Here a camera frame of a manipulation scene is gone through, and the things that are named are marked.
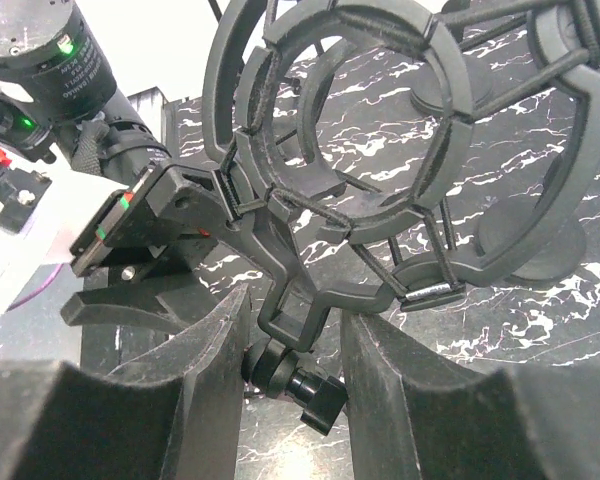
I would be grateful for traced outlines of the black round-base desk stand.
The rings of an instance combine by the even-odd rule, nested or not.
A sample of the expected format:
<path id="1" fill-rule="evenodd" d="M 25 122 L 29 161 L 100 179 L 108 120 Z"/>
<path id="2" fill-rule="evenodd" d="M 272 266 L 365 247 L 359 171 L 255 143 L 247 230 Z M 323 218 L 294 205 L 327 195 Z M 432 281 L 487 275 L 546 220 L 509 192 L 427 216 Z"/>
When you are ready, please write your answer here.
<path id="1" fill-rule="evenodd" d="M 443 251 L 415 256 L 392 272 L 403 286 L 423 280 L 444 280 L 450 288 L 459 283 L 488 286 L 510 275 L 544 246 L 577 208 L 596 175 L 600 163 L 600 74 L 583 65 L 550 78 L 536 76 L 500 95 L 490 104 L 467 115 L 476 122 L 511 103 L 553 86 L 576 100 L 572 137 L 561 165 L 555 170 L 550 188 L 533 214 L 507 243 L 501 243 L 483 256 L 469 251 Z"/>

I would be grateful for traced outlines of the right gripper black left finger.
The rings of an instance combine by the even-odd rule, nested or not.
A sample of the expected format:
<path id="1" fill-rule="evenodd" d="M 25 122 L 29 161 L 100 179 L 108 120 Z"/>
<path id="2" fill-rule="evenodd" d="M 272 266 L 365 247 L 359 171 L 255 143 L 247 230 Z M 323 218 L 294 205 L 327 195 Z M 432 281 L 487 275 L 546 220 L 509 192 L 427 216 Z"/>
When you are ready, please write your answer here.
<path id="1" fill-rule="evenodd" d="M 101 376 L 0 362 L 0 479 L 230 479 L 249 336 L 247 286 Z"/>

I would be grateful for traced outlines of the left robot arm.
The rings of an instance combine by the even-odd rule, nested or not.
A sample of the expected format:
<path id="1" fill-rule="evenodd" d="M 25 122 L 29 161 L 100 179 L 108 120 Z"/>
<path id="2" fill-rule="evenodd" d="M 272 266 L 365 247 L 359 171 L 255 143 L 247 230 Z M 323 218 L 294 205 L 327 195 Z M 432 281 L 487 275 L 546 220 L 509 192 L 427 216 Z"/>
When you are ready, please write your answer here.
<path id="1" fill-rule="evenodd" d="M 183 283 L 199 242 L 239 248 L 215 172 L 180 162 L 120 91 L 73 1 L 0 1 L 0 316 L 43 264 L 120 287 L 80 293 L 69 324 Z"/>

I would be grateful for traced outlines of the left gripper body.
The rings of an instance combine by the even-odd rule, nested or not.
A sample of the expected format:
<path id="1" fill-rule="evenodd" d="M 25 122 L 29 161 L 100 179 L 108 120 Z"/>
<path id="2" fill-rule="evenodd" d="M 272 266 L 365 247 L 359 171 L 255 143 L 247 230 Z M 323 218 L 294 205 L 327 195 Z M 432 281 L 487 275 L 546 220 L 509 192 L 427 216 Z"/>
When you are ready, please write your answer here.
<path id="1" fill-rule="evenodd" d="M 216 170 L 163 162 L 145 171 L 131 190 L 111 194 L 70 247 L 71 268 L 84 277 L 112 265 L 114 251 L 145 249 L 155 258 L 185 235 L 208 233 L 233 248 L 238 232 Z"/>

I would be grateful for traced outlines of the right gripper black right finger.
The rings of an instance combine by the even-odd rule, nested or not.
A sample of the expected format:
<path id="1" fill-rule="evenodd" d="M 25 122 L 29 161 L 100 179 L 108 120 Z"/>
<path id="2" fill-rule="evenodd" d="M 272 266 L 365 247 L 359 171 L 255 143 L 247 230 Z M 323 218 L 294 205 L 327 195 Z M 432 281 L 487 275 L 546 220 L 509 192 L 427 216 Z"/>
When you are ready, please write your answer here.
<path id="1" fill-rule="evenodd" d="M 358 479 L 600 479 L 600 367 L 483 374 L 377 315 L 344 312 Z"/>

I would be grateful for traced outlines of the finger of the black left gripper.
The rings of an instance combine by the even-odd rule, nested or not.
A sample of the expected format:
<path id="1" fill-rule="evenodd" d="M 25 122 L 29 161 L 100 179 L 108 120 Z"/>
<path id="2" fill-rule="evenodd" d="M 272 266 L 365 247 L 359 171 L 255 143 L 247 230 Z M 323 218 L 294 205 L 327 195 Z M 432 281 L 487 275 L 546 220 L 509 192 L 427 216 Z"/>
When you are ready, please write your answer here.
<path id="1" fill-rule="evenodd" d="M 61 309 L 69 326 L 123 325 L 179 333 L 219 300 L 193 273 L 77 292 Z"/>

